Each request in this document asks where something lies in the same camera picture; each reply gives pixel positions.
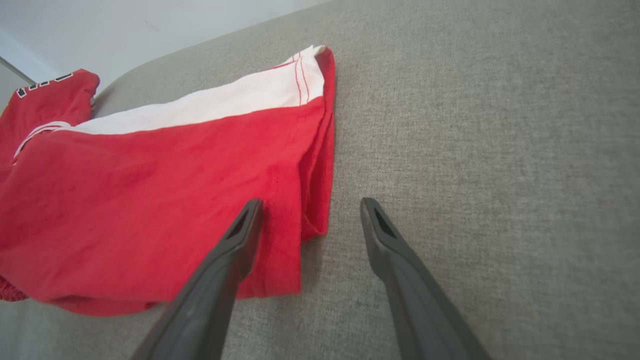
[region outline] white stripe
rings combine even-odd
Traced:
[[[61,129],[63,127],[72,128],[72,126],[69,123],[64,122],[64,121],[52,121],[52,122],[50,122],[48,124],[44,124],[44,125],[36,127],[20,143],[20,146],[18,146],[18,149],[16,149],[15,153],[13,154],[13,158],[15,158],[16,156],[18,156],[18,154],[20,154],[20,151],[22,151],[22,148],[24,147],[24,144],[26,144],[29,140],[31,140],[32,137],[36,136],[37,134],[40,134],[43,131],[47,131],[47,130],[55,131],[55,130]]]
[[[34,128],[27,135],[27,137],[31,136],[33,133],[39,132],[38,130],[40,130],[43,127],[50,127],[50,126],[71,126],[71,124],[69,124],[68,122],[65,122],[65,121],[52,121],[50,123],[47,123],[47,124],[44,124],[44,125],[40,125],[40,126]]]
[[[324,49],[324,46],[309,47],[294,63],[250,74],[218,88],[194,92],[176,101],[142,106],[59,130],[126,134],[306,104],[307,99],[311,101],[323,94],[324,77],[315,56]]]

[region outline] couch cushion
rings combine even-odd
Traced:
[[[98,97],[96,116],[331,47],[329,233],[301,250],[300,295],[236,302],[226,358],[399,357],[359,222],[370,196],[495,359],[630,359],[640,351],[638,18],[623,0],[334,1],[144,64]],[[19,306],[14,359],[121,358],[159,316]]]

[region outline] gray couch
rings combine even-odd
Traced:
[[[329,233],[301,250],[301,294],[236,302],[226,359],[399,357],[363,196],[495,359],[638,359],[639,19],[623,0],[334,1],[146,63],[96,116],[333,50]],[[0,304],[0,357],[126,359],[161,311]]]

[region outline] folded clothing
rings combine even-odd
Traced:
[[[98,75],[80,69],[50,81],[17,89],[12,94],[0,117],[0,184],[11,173],[15,153],[35,133],[48,132],[62,124],[78,125],[91,118],[93,95],[99,83]],[[0,300],[18,301],[26,298],[22,291],[0,276]]]
[[[299,292],[300,241],[327,229],[334,74],[331,51],[310,47],[167,104],[32,131],[2,165],[0,275],[77,313],[142,311],[174,298],[260,198],[238,297]]]

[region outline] white wall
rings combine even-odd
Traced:
[[[13,92],[28,85],[20,76],[0,64],[0,113],[9,103]]]
[[[36,82],[84,68],[99,91],[159,56],[327,0],[0,0],[0,56]]]

